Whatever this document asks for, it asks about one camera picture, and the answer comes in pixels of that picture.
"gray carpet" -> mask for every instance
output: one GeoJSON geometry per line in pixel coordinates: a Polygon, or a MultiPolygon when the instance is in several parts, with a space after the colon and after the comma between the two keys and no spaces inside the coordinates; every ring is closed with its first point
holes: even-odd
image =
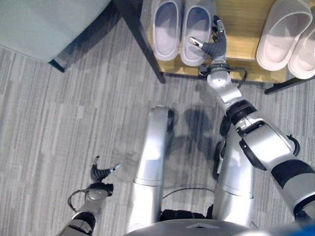
{"type": "MultiPolygon", "coordinates": [[[[142,21],[148,29],[150,1],[142,21]]],[[[67,197],[89,182],[92,159],[123,167],[107,181],[115,185],[96,235],[124,232],[128,195],[151,107],[179,113],[167,149],[165,190],[215,188],[212,155],[222,113],[206,83],[166,76],[162,85],[123,19],[107,9],[50,65],[0,49],[0,235],[55,235],[71,218],[67,197]]],[[[315,81],[266,96],[267,85],[245,83],[242,93],[280,129],[301,143],[300,157],[315,165],[315,81]]],[[[293,221],[267,173],[256,171],[255,212],[259,227],[293,221]]],[[[83,197],[76,198],[80,206],[83,197]]],[[[175,193],[163,208],[206,213],[213,194],[175,193]]]]}

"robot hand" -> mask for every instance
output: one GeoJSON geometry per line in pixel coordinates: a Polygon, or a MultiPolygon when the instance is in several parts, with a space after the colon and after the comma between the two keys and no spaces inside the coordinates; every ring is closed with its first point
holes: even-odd
{"type": "Polygon", "coordinates": [[[216,35],[213,36],[214,43],[207,43],[203,42],[195,37],[189,37],[189,42],[205,53],[207,53],[213,63],[217,60],[220,62],[225,63],[226,61],[226,35],[225,35],[225,28],[223,25],[222,20],[218,16],[214,16],[213,20],[215,26],[212,28],[216,35]]]}

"wooden shelf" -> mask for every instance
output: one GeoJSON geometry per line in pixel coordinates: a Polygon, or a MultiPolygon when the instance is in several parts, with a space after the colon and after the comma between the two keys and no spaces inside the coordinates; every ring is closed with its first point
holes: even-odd
{"type": "MultiPolygon", "coordinates": [[[[255,53],[263,31],[265,20],[275,0],[216,0],[217,14],[222,19],[227,38],[228,63],[248,70],[248,80],[265,83],[282,83],[285,81],[286,69],[267,71],[255,60],[255,53]]],[[[153,36],[150,30],[149,40],[153,36]]],[[[161,72],[198,76],[198,67],[185,65],[180,55],[172,61],[159,61],[161,72]]],[[[238,72],[232,72],[231,78],[240,80],[238,72]]]]}

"cable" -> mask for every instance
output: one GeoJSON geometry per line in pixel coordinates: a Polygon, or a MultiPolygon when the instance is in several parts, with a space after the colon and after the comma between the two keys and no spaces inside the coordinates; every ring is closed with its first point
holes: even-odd
{"type": "Polygon", "coordinates": [[[300,150],[301,150],[301,146],[300,146],[299,141],[297,141],[297,140],[293,137],[292,134],[291,134],[291,135],[287,135],[287,138],[290,139],[290,140],[294,143],[294,145],[295,145],[293,155],[298,156],[299,153],[300,153],[300,150]]]}
{"type": "Polygon", "coordinates": [[[86,188],[86,189],[79,189],[79,190],[77,190],[77,191],[74,191],[71,195],[70,195],[70,197],[68,197],[68,205],[69,205],[69,207],[74,211],[74,212],[77,212],[77,210],[73,207],[73,205],[72,205],[72,202],[71,202],[71,199],[72,199],[72,197],[74,196],[74,195],[76,195],[76,194],[78,194],[78,193],[87,193],[88,191],[90,191],[91,190],[91,188],[86,188]]]}
{"type": "Polygon", "coordinates": [[[173,194],[173,193],[176,193],[176,192],[179,192],[179,191],[182,191],[182,190],[188,190],[188,189],[200,189],[200,190],[207,190],[207,191],[210,191],[212,193],[215,193],[212,189],[210,188],[195,188],[195,187],[190,187],[190,188],[180,188],[180,189],[177,189],[177,190],[174,190],[168,194],[166,194],[164,197],[162,197],[162,199],[165,199],[167,198],[169,195],[173,194]]]}
{"type": "Polygon", "coordinates": [[[247,79],[247,76],[248,76],[247,69],[245,69],[244,67],[233,67],[233,68],[230,68],[230,69],[231,69],[231,71],[235,71],[235,70],[242,70],[242,71],[244,71],[244,76],[242,77],[241,81],[238,83],[238,86],[237,86],[237,88],[239,89],[243,85],[245,80],[247,79]]]}

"gray slipper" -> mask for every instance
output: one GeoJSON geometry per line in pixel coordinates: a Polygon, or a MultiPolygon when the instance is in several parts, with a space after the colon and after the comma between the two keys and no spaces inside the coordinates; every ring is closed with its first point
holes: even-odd
{"type": "Polygon", "coordinates": [[[206,54],[188,42],[189,37],[196,37],[204,42],[209,42],[212,21],[217,13],[214,0],[189,0],[185,5],[185,15],[182,32],[181,58],[189,66],[201,65],[206,54]]]}
{"type": "Polygon", "coordinates": [[[153,48],[159,60],[178,54],[183,17],[183,0],[162,0],[154,12],[153,48]]]}

